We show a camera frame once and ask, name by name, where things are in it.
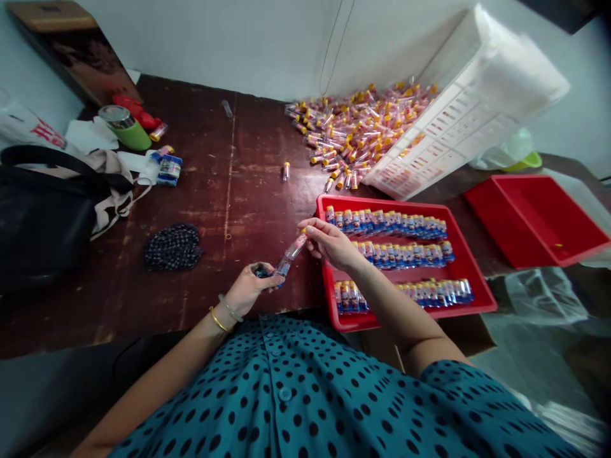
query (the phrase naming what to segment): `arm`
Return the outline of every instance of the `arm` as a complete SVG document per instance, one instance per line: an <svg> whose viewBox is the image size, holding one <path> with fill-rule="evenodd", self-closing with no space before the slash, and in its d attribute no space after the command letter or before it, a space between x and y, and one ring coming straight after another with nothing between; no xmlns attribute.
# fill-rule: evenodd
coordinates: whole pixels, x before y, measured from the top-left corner
<svg viewBox="0 0 611 458"><path fill-rule="evenodd" d="M265 266L273 271L269 264ZM227 293L227 303L244 316L261 291L274 288L283 281L284 277L280 275L259 279L253 275L250 266L246 266ZM228 330L235 326L236 321L222 304L214 308L214 316ZM184 388L212 358L226 337L227 333L216 324L211 314L206 315L119 399L72 456L107 456L140 423Z"/></svg>
<svg viewBox="0 0 611 458"><path fill-rule="evenodd" d="M410 375L419 377L429 364L440 359L470 364L435 320L371 265L338 228L318 218L302 221L297 227L305 226L330 262L354 280L382 328L391 333L407 359ZM315 258L322 257L313 243L307 248Z"/></svg>

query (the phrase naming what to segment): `handbag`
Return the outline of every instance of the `handbag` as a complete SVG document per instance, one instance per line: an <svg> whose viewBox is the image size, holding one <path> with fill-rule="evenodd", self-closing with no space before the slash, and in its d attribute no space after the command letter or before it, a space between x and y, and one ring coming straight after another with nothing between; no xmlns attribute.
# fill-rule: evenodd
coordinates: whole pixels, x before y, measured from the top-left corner
<svg viewBox="0 0 611 458"><path fill-rule="evenodd" d="M121 174L98 173L42 146L11 146L0 162L0 294L47 287L81 267L97 223L95 206L112 189L125 194L134 188ZM77 176L16 167L21 164L62 167Z"/></svg>

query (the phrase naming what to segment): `red object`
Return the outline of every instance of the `red object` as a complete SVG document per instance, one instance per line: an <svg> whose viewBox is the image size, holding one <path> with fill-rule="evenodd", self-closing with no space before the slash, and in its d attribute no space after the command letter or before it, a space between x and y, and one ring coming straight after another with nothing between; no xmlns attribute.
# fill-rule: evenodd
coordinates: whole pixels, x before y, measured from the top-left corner
<svg viewBox="0 0 611 458"><path fill-rule="evenodd" d="M156 129L162 123L161 119L154 118L142 108L142 105L137 100L127 97L126 95L113 95L113 102L116 105L125 107L129 110L132 116L145 129Z"/></svg>
<svg viewBox="0 0 611 458"><path fill-rule="evenodd" d="M458 224L449 208L443 205L412 204L408 202L396 202L394 200L320 195L316 200L316 216L324 220L325 209L328 205L332 205L335 211L371 209L371 211L383 210L384 212L389 212L394 210L402 214L421 214L445 220L448 240L452 243L456 261L443 268L417 267L406 270L383 270L382 272L395 284L419 282L430 278L440 280L468 279L475 300L469 305L456 304L443 309L427 309L426 311L436 319L494 312L498 308L495 298L490 292L486 280L479 270L475 258L471 254L471 250L469 250L469 246L460 232ZM350 240L359 242L371 240L375 244L394 243L407 245L410 242L417 241L417 239L408 237L392 237L389 235L369 235L365 237L349 235L348 237L350 237ZM421 240L420 243L431 244L432 242L430 240ZM371 312L365 315L340 315L337 313L335 282L350 280L347 273L337 270L328 262L324 261L323 280L325 282L325 294L327 295L329 317L335 329L339 332L346 333L380 327L375 315Z"/></svg>
<svg viewBox="0 0 611 458"><path fill-rule="evenodd" d="M465 196L516 268L567 267L611 240L546 175L493 175Z"/></svg>

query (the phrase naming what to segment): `wooden table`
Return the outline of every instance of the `wooden table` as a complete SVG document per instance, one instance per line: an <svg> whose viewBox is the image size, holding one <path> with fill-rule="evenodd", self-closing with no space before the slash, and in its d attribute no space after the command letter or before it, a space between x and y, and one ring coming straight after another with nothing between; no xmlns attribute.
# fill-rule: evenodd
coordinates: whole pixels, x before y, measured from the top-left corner
<svg viewBox="0 0 611 458"><path fill-rule="evenodd" d="M154 186L127 220L92 243L80 271L37 293L5 296L0 357L97 345L192 327L216 303L240 269L275 264L312 216L328 176L307 162L302 136L284 117L284 105L251 95L143 76L138 88L148 111L170 129L184 160L178 187ZM221 106L228 101L232 120ZM281 166L291 163L291 179ZM611 208L611 197L580 163L545 156L546 167L582 179ZM462 167L414 201L450 207L483 274L513 272L461 194L491 174ZM388 198L361 186L353 195ZM172 224L199 228L205 255L191 271L147 273L143 246ZM261 297L257 312L284 312L325 304L320 262L300 256L279 292Z"/></svg>

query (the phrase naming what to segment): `silver bracelet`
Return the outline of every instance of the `silver bracelet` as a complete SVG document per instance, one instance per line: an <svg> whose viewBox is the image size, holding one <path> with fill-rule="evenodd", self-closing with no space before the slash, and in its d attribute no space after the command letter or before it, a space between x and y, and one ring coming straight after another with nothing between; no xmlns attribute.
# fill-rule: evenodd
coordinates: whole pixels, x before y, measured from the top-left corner
<svg viewBox="0 0 611 458"><path fill-rule="evenodd" d="M227 310L229 311L229 314L231 315L231 318L233 318L234 320L236 320L239 323L243 323L244 322L244 318L242 318L231 307L229 307L229 304L225 300L225 295L218 295L218 299L219 299L219 301L221 301L221 304L226 306Z"/></svg>

